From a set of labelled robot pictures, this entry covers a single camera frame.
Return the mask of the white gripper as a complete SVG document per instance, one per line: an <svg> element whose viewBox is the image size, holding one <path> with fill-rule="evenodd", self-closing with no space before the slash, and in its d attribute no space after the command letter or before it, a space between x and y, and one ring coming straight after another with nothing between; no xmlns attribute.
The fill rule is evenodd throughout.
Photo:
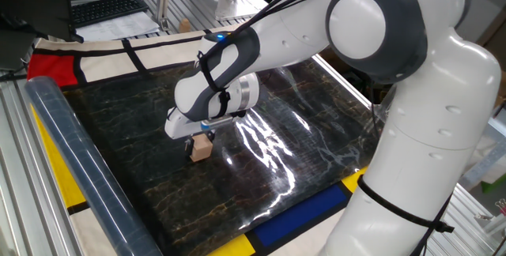
<svg viewBox="0 0 506 256"><path fill-rule="evenodd" d="M194 149L194 139L189 136L205 132L205 135L210 142L213 142L215 138L215 133L212 130L209 128L203 128L201 122L191 121L183 115L177 107L169 109L165 120L164 130L166 134L174 140L182 137L188 137L185 140L184 148L186 157L190 157Z"/></svg>

